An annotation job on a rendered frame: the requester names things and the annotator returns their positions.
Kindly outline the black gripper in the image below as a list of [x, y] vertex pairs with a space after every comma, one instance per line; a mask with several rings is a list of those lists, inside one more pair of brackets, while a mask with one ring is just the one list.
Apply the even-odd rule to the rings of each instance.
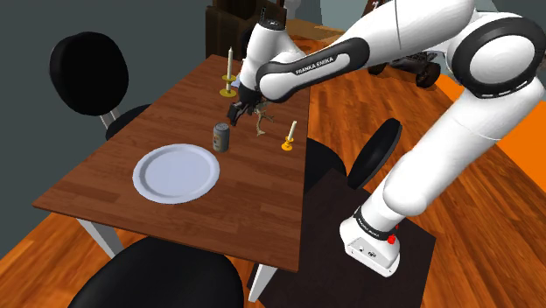
[[246, 105], [255, 106], [260, 101], [260, 92], [246, 87], [242, 82], [238, 87], [239, 101], [231, 103], [227, 112], [227, 118], [232, 126], [235, 126], [246, 112]]

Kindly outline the grey metal can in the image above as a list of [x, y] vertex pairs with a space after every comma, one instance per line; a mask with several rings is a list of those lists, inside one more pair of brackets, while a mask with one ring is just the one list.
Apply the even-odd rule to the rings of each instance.
[[225, 122], [218, 122], [213, 127], [213, 149], [225, 152], [229, 147], [230, 128]]

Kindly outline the tall candle on yellow holder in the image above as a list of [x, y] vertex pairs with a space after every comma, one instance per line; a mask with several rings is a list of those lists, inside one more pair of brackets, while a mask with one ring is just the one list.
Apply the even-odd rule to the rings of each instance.
[[232, 83], [236, 80], [236, 77], [232, 75], [233, 70], [233, 48], [229, 47], [227, 53], [227, 73], [222, 76], [225, 81], [225, 87], [220, 91], [220, 95], [224, 97], [235, 97], [236, 92], [232, 89]]

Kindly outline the brown wooden table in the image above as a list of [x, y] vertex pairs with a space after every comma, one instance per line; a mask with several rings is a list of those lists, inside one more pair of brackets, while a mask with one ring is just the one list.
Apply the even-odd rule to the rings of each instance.
[[[137, 162], [167, 144], [213, 146], [213, 128], [226, 120], [221, 96], [225, 58], [213, 55], [141, 115], [42, 194], [35, 207], [260, 263], [297, 271], [310, 93], [301, 90], [271, 106], [268, 119], [241, 117], [220, 176], [205, 196], [160, 205], [132, 183]], [[281, 148], [293, 121], [292, 150]]]

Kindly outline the short candle on yellow holder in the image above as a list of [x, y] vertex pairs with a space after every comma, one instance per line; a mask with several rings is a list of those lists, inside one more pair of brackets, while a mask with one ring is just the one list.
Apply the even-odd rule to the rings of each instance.
[[293, 121], [291, 126], [290, 126], [289, 134], [285, 138], [285, 141], [283, 142], [283, 144], [281, 145], [281, 148], [284, 151], [291, 151], [292, 150], [293, 135], [294, 135], [294, 131], [295, 131], [296, 126], [297, 126], [297, 121]]

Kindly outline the white round plate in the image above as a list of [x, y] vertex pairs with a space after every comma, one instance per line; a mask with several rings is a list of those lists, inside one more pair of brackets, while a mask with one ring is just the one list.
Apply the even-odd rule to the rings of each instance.
[[147, 200], [175, 205], [207, 194], [220, 172], [220, 164], [210, 151], [193, 144], [175, 143], [143, 156], [136, 164], [132, 181]]

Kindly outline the dark brown cabinet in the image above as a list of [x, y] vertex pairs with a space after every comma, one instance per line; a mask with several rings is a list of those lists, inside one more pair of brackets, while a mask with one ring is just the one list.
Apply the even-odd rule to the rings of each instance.
[[213, 0], [206, 7], [206, 57], [228, 56], [233, 49], [233, 58], [246, 57], [250, 33], [262, 16], [285, 25], [287, 10], [270, 0]]

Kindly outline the black round chair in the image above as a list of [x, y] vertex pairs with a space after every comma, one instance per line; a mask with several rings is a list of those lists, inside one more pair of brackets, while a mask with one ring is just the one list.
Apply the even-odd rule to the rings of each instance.
[[146, 237], [99, 269], [67, 308], [243, 308], [242, 281], [224, 256]]
[[306, 140], [304, 193], [307, 193], [331, 169], [346, 175], [349, 187], [361, 189], [390, 157], [400, 139], [402, 129], [403, 126], [395, 118], [386, 120], [362, 147], [349, 173], [335, 151], [308, 137]]

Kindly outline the black chair with metal posts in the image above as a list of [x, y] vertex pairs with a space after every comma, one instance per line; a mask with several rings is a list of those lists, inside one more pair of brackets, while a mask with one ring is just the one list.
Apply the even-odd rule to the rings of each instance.
[[84, 31], [63, 38], [52, 49], [49, 75], [62, 101], [85, 116], [98, 116], [110, 139], [143, 113], [145, 105], [120, 114], [129, 71], [119, 46], [109, 36]]

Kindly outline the dark wheeled cart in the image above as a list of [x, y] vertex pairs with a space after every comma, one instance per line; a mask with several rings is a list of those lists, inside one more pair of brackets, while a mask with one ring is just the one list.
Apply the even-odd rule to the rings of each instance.
[[438, 55], [435, 52], [418, 52], [388, 63], [369, 66], [367, 71], [372, 75], [380, 74], [386, 66], [391, 66], [416, 76], [416, 85], [420, 88], [431, 87], [441, 74], [441, 66], [433, 60]]

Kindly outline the dark robot stand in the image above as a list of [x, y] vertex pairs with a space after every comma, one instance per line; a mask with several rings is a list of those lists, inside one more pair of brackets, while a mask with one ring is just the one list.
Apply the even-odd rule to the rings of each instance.
[[299, 270], [278, 269], [259, 297], [265, 308], [420, 308], [435, 237], [405, 219], [396, 234], [401, 261], [383, 277], [354, 260], [340, 223], [368, 198], [330, 170], [304, 196]]

